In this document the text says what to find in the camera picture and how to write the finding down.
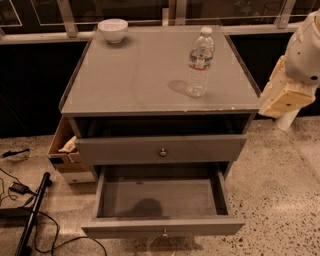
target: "drawer knob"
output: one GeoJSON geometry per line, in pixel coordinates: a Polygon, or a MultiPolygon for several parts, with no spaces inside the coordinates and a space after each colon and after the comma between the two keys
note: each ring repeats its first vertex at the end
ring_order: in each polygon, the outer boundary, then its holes
{"type": "Polygon", "coordinates": [[[168,153],[165,151],[164,148],[162,148],[159,155],[160,155],[161,157],[165,157],[165,156],[168,155],[168,153]]]}

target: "bottle label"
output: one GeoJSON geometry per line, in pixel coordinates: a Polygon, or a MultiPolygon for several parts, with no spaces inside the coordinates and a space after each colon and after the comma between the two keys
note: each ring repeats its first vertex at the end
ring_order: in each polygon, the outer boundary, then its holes
{"type": "Polygon", "coordinates": [[[211,66],[213,54],[204,49],[194,49],[190,52],[189,66],[198,70],[206,70],[211,66]]]}

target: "electrical cord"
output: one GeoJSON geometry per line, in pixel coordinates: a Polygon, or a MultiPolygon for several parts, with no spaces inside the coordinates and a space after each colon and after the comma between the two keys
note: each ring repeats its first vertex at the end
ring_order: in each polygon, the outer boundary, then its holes
{"type": "MultiPolygon", "coordinates": [[[[8,175],[9,177],[15,179],[19,184],[24,185],[17,177],[12,176],[11,174],[7,173],[7,172],[4,171],[1,167],[0,167],[0,171],[2,171],[4,174],[8,175]]],[[[0,206],[1,206],[2,201],[3,201],[5,198],[10,198],[10,199],[13,200],[13,201],[17,200],[18,196],[10,194],[9,188],[8,188],[8,195],[5,196],[5,197],[2,197],[2,196],[4,195],[4,180],[3,180],[2,178],[0,178],[0,180],[1,180],[1,185],[2,185],[2,191],[1,191],[1,193],[0,193],[0,206]]],[[[26,210],[26,211],[28,211],[28,212],[32,212],[32,210],[31,210],[31,209],[32,209],[32,206],[30,206],[30,207],[27,208],[26,205],[30,204],[30,203],[34,200],[36,193],[32,192],[30,189],[27,191],[27,193],[32,194],[32,196],[28,198],[28,200],[24,203],[23,206],[18,207],[18,208],[19,208],[19,209],[26,210]]],[[[58,239],[59,231],[60,231],[60,226],[59,226],[59,224],[57,223],[57,221],[56,221],[55,219],[53,219],[53,218],[52,218],[51,216],[49,216],[48,214],[46,214],[46,213],[44,213],[44,212],[41,212],[41,211],[37,211],[37,213],[39,213],[39,214],[47,217],[47,218],[50,219],[52,222],[54,222],[54,224],[56,225],[56,234],[55,234],[54,240],[53,240],[53,242],[52,242],[51,249],[50,249],[50,250],[40,250],[40,249],[38,248],[38,246],[37,246],[37,236],[38,236],[38,225],[37,225],[37,222],[38,222],[38,219],[36,219],[36,230],[35,230],[35,236],[34,236],[34,247],[35,247],[35,249],[36,249],[37,252],[40,252],[40,253],[43,253],[43,254],[50,253],[51,256],[53,256],[55,250],[63,247],[63,246],[66,245],[66,244],[69,244],[69,243],[74,242],[74,241],[79,240],[79,239],[91,239],[92,241],[96,242],[96,243],[103,249],[103,252],[104,252],[104,255],[105,255],[105,256],[108,255],[106,249],[104,248],[104,246],[103,246],[100,242],[98,242],[97,240],[95,240],[95,239],[93,239],[93,238],[87,237],[87,236],[75,237],[75,238],[73,238],[73,239],[70,239],[70,240],[68,240],[68,241],[66,241],[66,242],[61,243],[61,244],[58,245],[58,246],[55,246],[55,244],[56,244],[56,242],[57,242],[57,239],[58,239]]]]}
{"type": "Polygon", "coordinates": [[[34,235],[34,247],[36,249],[37,252],[40,252],[40,253],[51,253],[51,255],[53,256],[54,255],[54,251],[63,247],[64,245],[66,244],[69,244],[71,242],[74,242],[76,240],[79,240],[79,239],[91,239],[92,241],[96,242],[102,249],[103,249],[103,252],[104,252],[104,255],[107,256],[107,251],[106,249],[104,248],[104,246],[97,240],[93,239],[93,238],[90,238],[90,237],[87,237],[87,236],[79,236],[79,237],[75,237],[75,238],[72,238],[66,242],[63,242],[61,243],[60,245],[58,246],[55,246],[56,242],[57,242],[57,239],[58,239],[58,235],[59,235],[59,231],[60,231],[60,226],[58,224],[58,222],[53,219],[51,216],[49,216],[48,214],[44,213],[44,212],[41,212],[41,211],[38,211],[38,213],[40,213],[41,215],[44,215],[45,217],[47,217],[48,219],[50,219],[51,221],[54,222],[54,224],[56,225],[56,234],[55,234],[55,237],[54,237],[54,240],[52,242],[52,245],[51,245],[51,249],[50,250],[40,250],[37,246],[37,236],[38,236],[38,224],[36,225],[36,231],[35,231],[35,235],[34,235]]]}
{"type": "MultiPolygon", "coordinates": [[[[28,186],[24,185],[17,177],[15,177],[15,176],[7,173],[7,172],[4,171],[1,167],[0,167],[0,171],[2,171],[2,172],[3,172],[4,174],[6,174],[7,176],[15,179],[20,185],[26,187],[27,189],[25,190],[25,193],[31,194],[31,195],[33,195],[33,196],[36,196],[36,193],[33,192],[28,186]]],[[[1,193],[1,196],[2,196],[2,195],[4,194],[4,181],[3,181],[2,178],[1,178],[1,180],[2,180],[2,186],[3,186],[3,193],[1,193]]],[[[0,206],[1,206],[1,202],[2,202],[3,199],[5,199],[5,198],[8,198],[8,197],[9,197],[9,198],[10,198],[11,200],[13,200],[13,201],[15,201],[15,200],[18,199],[18,196],[10,194],[10,189],[9,189],[9,188],[8,188],[8,196],[5,196],[4,198],[1,198],[1,196],[0,196],[0,206]]]]}
{"type": "Polygon", "coordinates": [[[2,171],[4,174],[8,175],[9,177],[15,179],[18,183],[20,183],[21,185],[24,185],[17,177],[12,176],[11,174],[7,173],[6,171],[4,171],[1,167],[0,167],[0,171],[2,171]]]}

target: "metal stand leg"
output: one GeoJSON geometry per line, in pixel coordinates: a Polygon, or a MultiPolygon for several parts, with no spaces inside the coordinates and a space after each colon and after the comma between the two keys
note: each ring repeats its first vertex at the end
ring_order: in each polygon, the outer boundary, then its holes
{"type": "Polygon", "coordinates": [[[299,111],[300,109],[284,114],[275,121],[275,125],[282,131],[288,130],[299,111]]]}
{"type": "Polygon", "coordinates": [[[40,185],[38,193],[36,195],[34,205],[32,207],[29,218],[26,222],[25,228],[23,230],[23,233],[22,233],[22,236],[20,239],[20,243],[18,245],[16,254],[15,254],[16,256],[29,255],[31,252],[30,248],[27,247],[27,244],[28,244],[28,240],[29,240],[33,225],[36,221],[37,214],[38,214],[41,202],[42,202],[42,198],[43,198],[44,193],[46,191],[46,188],[47,188],[47,186],[51,185],[51,180],[49,179],[49,177],[50,177],[50,173],[48,173],[48,172],[46,172],[43,175],[41,185],[40,185]]]}

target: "black cable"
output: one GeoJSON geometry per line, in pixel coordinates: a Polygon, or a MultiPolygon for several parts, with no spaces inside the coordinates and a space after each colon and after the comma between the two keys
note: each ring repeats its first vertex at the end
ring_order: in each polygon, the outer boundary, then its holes
{"type": "Polygon", "coordinates": [[[75,238],[72,238],[72,239],[70,239],[70,240],[68,240],[68,241],[66,241],[66,242],[61,243],[61,244],[58,245],[58,246],[55,246],[55,243],[56,243],[56,241],[57,241],[57,239],[58,239],[58,235],[59,235],[59,231],[60,231],[60,226],[59,226],[58,222],[57,222],[55,219],[53,219],[52,217],[50,217],[48,214],[44,213],[44,212],[38,211],[38,213],[46,216],[48,219],[50,219],[51,221],[54,222],[54,224],[56,225],[56,234],[55,234],[55,237],[54,237],[54,240],[53,240],[53,242],[52,242],[52,245],[51,245],[51,249],[50,249],[50,250],[41,250],[41,249],[39,249],[39,248],[37,247],[37,236],[38,236],[38,226],[39,226],[39,225],[38,225],[38,223],[36,223],[36,230],[35,230],[35,234],[34,234],[34,247],[35,247],[35,249],[36,249],[37,252],[40,252],[40,253],[43,253],[43,254],[51,253],[51,255],[53,256],[55,250],[57,250],[57,249],[65,246],[66,244],[69,244],[69,243],[74,242],[74,241],[79,240],[79,239],[90,239],[90,240],[96,242],[96,243],[103,249],[103,252],[104,252],[104,255],[105,255],[105,256],[108,256],[106,249],[104,248],[104,246],[103,246],[99,241],[97,241],[96,239],[87,237],[87,236],[75,237],[75,238]]]}
{"type": "Polygon", "coordinates": [[[2,171],[4,174],[8,175],[9,177],[15,179],[15,180],[18,181],[21,185],[24,185],[24,184],[22,184],[22,182],[21,182],[17,177],[14,177],[14,176],[12,176],[11,174],[5,172],[1,167],[0,167],[0,171],[2,171]]]}
{"type": "MultiPolygon", "coordinates": [[[[21,184],[21,185],[23,185],[23,186],[25,186],[25,187],[28,187],[28,186],[24,185],[17,177],[15,177],[15,176],[7,173],[7,172],[4,171],[1,167],[0,167],[0,171],[2,171],[4,174],[8,175],[9,177],[15,179],[19,184],[21,184]]],[[[26,193],[29,193],[29,194],[31,194],[31,195],[33,195],[33,196],[36,195],[36,193],[33,192],[29,187],[28,187],[28,190],[26,191],[26,193]]],[[[17,200],[17,198],[18,198],[16,195],[10,195],[9,189],[8,189],[8,195],[9,195],[10,199],[13,200],[13,201],[17,200]]]]}
{"type": "Polygon", "coordinates": [[[24,205],[22,205],[22,206],[20,206],[20,207],[25,207],[25,206],[27,206],[28,204],[30,204],[30,203],[33,201],[33,199],[35,199],[35,196],[30,196],[30,197],[28,198],[28,200],[24,203],[24,205]]]}
{"type": "Polygon", "coordinates": [[[1,206],[1,203],[2,203],[2,195],[4,195],[4,181],[3,181],[3,179],[2,178],[0,178],[1,179],[1,185],[2,185],[2,192],[1,192],[1,194],[0,194],[0,206],[1,206]]]}

